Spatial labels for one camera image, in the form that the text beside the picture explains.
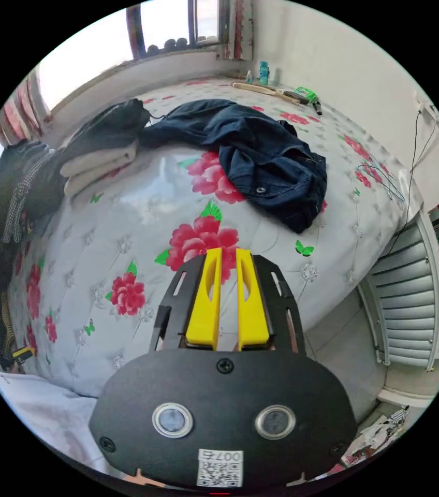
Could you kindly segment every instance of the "window sill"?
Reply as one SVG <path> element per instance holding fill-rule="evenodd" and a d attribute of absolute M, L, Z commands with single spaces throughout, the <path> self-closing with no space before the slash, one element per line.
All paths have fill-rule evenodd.
<path fill-rule="evenodd" d="M 110 78 L 111 76 L 114 76 L 115 74 L 120 73 L 121 71 L 124 71 L 128 69 L 129 67 L 134 67 L 140 64 L 145 64 L 148 61 L 154 61 L 157 59 L 163 59 L 165 57 L 175 57 L 177 55 L 183 55 L 185 53 L 204 53 L 204 52 L 216 52 L 217 51 L 217 42 L 216 44 L 204 44 L 203 48 L 196 48 L 196 49 L 189 49 L 189 50 L 181 50 L 177 52 L 167 52 L 167 53 L 160 53 L 158 55 L 155 55 L 153 57 L 146 57 L 145 59 L 139 59 L 137 61 L 127 61 L 123 62 L 122 64 L 119 64 L 117 66 L 111 67 L 107 69 L 106 71 L 102 72 L 95 78 L 91 79 L 90 81 L 87 81 L 87 83 L 81 85 L 78 87 L 75 91 L 71 92 L 67 97 L 63 98 L 52 110 L 51 110 L 51 115 L 53 116 L 55 120 L 55 115 L 63 109 L 66 105 L 68 105 L 70 102 L 72 102 L 75 98 L 77 98 L 79 95 L 82 93 L 86 92 L 90 88 L 94 87 L 101 81 L 104 81 L 107 78 Z"/>

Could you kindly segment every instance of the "floral bedspread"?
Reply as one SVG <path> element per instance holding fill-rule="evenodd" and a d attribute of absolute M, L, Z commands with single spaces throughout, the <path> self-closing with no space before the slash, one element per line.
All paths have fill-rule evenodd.
<path fill-rule="evenodd" d="M 21 246 L 9 287 L 18 344 L 36 347 L 26 372 L 86 396 L 147 352 L 154 315 L 174 272 L 207 249 L 223 251 L 219 346 L 237 334 L 236 248 L 277 263 L 305 330 L 367 274 L 404 223 L 409 176 L 372 137 L 335 109 L 189 81 L 140 95 L 153 115 L 198 98 L 229 98 L 294 124 L 327 158 L 328 192 L 297 235 L 267 219 L 226 179 L 215 153 L 190 147 L 142 151 L 62 207 Z M 409 219 L 421 198 L 413 183 Z"/>

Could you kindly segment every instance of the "radiator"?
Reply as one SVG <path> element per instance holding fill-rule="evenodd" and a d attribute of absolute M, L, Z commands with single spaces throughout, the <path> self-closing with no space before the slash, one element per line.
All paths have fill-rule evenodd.
<path fill-rule="evenodd" d="M 383 254 L 359 288 L 381 362 L 431 370 L 439 343 L 439 250 L 425 213 Z"/>

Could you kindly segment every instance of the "curtain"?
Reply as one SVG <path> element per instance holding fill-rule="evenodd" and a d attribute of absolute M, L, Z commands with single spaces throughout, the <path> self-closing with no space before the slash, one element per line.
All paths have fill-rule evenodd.
<path fill-rule="evenodd" d="M 140 59 L 139 39 L 142 39 L 142 28 L 140 24 L 140 5 L 128 7 L 126 9 L 126 27 L 128 29 L 131 53 L 134 61 Z"/>
<path fill-rule="evenodd" d="M 41 139 L 51 123 L 52 115 L 40 94 L 35 68 L 0 109 L 0 143 L 7 147 L 24 139 Z"/>
<path fill-rule="evenodd" d="M 224 58 L 251 61 L 253 56 L 252 0 L 229 0 L 229 2 L 229 37 L 228 44 L 224 48 Z"/>

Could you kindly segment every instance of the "blue water bottle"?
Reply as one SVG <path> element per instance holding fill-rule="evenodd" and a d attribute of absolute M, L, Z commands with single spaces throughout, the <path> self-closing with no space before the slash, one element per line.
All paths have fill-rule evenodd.
<path fill-rule="evenodd" d="M 261 61 L 259 63 L 259 83 L 268 84 L 268 78 L 270 77 L 270 68 L 266 61 Z"/>

